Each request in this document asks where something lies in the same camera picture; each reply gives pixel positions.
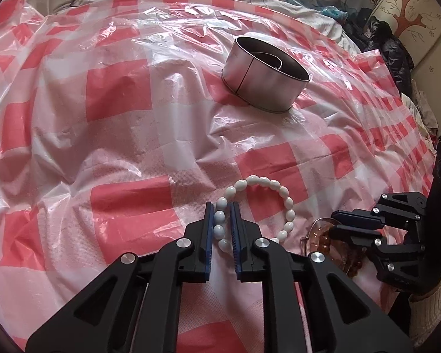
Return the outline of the person's right hand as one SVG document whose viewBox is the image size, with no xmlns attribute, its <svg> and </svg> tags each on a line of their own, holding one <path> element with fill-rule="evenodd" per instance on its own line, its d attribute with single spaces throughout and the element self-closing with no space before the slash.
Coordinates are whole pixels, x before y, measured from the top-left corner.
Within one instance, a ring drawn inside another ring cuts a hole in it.
<svg viewBox="0 0 441 353">
<path fill-rule="evenodd" d="M 441 280 L 424 295 L 412 295 L 410 304 L 410 339 L 419 347 L 441 321 Z"/>
</svg>

